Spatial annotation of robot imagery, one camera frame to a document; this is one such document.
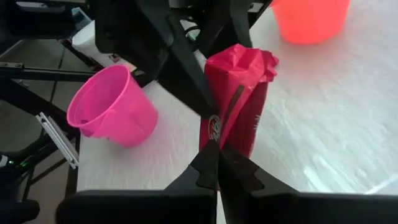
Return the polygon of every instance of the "red package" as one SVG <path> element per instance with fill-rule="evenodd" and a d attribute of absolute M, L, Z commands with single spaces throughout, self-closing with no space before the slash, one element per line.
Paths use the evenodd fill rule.
<path fill-rule="evenodd" d="M 218 114 L 201 120 L 201 149 L 209 139 L 228 142 L 249 157 L 264 106 L 268 83 L 276 76 L 278 59 L 270 52 L 236 44 L 206 61 L 205 75 Z"/>

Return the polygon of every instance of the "white surface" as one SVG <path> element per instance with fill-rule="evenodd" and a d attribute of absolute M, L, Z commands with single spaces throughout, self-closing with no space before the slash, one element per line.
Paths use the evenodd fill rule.
<path fill-rule="evenodd" d="M 397 8 L 395 0 L 353 0 L 345 29 L 311 46 L 284 42 L 271 11 L 262 15 L 253 44 L 280 64 L 257 129 L 255 163 L 311 192 L 365 193 L 398 173 Z M 134 149 L 83 138 L 78 190 L 162 189 L 198 152 L 199 117 L 160 87 L 147 91 L 167 114 L 154 135 Z"/>

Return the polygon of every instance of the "logo on package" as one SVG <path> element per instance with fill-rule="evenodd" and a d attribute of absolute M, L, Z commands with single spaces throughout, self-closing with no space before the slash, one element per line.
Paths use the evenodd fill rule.
<path fill-rule="evenodd" d="M 214 139 L 217 142 L 220 140 L 221 121 L 217 115 L 212 115 L 209 119 L 209 139 Z"/>

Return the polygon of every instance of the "metal bracket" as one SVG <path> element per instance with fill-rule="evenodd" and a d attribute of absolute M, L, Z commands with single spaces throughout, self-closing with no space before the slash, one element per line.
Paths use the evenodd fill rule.
<path fill-rule="evenodd" d="M 76 167 L 79 166 L 79 154 L 76 152 L 75 148 L 60 127 L 51 117 L 47 117 L 45 114 L 43 114 L 43 112 L 41 112 L 39 115 L 36 115 L 36 118 L 55 145 L 57 145 L 72 169 L 76 169 Z"/>

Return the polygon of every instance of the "pink cup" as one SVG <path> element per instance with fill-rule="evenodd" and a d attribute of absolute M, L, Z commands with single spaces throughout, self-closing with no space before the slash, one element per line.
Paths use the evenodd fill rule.
<path fill-rule="evenodd" d="M 153 132 L 157 110 L 125 65 L 92 76 L 73 97 L 67 120 L 82 134 L 124 147 L 140 144 Z"/>

